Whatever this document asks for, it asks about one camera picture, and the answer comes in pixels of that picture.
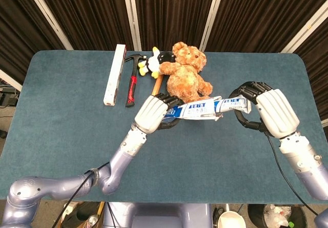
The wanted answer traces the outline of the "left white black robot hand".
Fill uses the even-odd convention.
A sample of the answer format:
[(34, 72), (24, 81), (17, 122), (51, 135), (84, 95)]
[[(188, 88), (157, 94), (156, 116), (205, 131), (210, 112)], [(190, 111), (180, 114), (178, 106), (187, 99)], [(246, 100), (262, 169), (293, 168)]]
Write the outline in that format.
[(135, 124), (146, 134), (151, 134), (156, 130), (170, 129), (176, 126), (180, 119), (174, 118), (171, 122), (162, 122), (164, 116), (169, 109), (183, 104), (184, 102), (177, 96), (163, 93), (150, 95), (136, 114)]

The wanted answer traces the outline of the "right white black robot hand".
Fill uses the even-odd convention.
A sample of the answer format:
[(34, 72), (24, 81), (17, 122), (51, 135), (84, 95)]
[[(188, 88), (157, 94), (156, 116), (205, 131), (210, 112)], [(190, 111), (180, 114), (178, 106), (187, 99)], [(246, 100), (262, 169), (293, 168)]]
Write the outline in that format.
[(253, 103), (261, 117), (260, 122), (249, 121), (241, 111), (234, 110), (237, 120), (243, 127), (266, 132), (279, 139), (296, 133), (300, 124), (299, 118), (279, 89), (273, 89), (264, 82), (247, 81), (233, 90), (229, 98), (238, 95)]

